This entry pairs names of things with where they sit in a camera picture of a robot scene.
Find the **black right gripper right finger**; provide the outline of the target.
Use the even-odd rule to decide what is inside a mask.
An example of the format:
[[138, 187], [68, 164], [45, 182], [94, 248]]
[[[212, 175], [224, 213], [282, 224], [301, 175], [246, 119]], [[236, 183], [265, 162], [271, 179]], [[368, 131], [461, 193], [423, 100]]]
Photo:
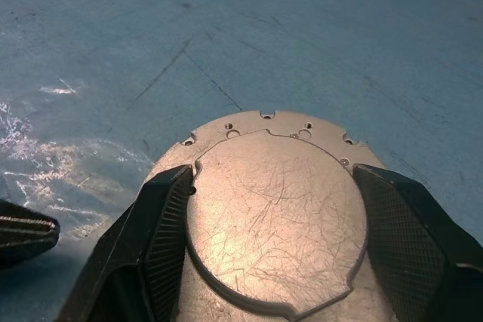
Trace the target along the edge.
[[398, 322], [483, 322], [483, 246], [419, 182], [356, 164], [368, 257]]

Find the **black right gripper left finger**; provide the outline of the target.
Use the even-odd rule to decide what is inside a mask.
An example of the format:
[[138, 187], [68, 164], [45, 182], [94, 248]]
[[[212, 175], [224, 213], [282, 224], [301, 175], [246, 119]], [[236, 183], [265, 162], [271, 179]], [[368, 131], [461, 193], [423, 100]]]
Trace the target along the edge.
[[174, 321], [192, 181], [192, 167], [180, 165], [143, 184], [96, 243], [56, 322]]

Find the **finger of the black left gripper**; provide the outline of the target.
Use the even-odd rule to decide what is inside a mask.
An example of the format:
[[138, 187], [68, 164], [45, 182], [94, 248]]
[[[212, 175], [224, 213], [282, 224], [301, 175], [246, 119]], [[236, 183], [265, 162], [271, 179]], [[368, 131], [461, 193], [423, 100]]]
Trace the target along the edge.
[[0, 200], [0, 226], [7, 228], [59, 228], [59, 222], [43, 213]]
[[0, 262], [24, 262], [56, 246], [56, 220], [0, 218]]

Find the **round finned metal motor lid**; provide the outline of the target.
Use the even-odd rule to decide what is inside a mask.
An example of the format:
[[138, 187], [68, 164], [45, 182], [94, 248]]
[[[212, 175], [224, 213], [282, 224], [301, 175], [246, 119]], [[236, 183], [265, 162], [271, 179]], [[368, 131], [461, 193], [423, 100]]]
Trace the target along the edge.
[[352, 175], [362, 142], [294, 112], [241, 112], [175, 143], [153, 173], [189, 164], [186, 258], [174, 322], [398, 322], [366, 253]]

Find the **blue plastic table cover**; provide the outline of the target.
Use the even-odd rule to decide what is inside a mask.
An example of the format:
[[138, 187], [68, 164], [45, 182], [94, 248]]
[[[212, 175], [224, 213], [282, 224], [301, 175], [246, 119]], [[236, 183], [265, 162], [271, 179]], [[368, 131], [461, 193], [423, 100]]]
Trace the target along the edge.
[[340, 125], [483, 242], [483, 0], [0, 0], [0, 198], [61, 225], [0, 322], [52, 322], [165, 151], [249, 110]]

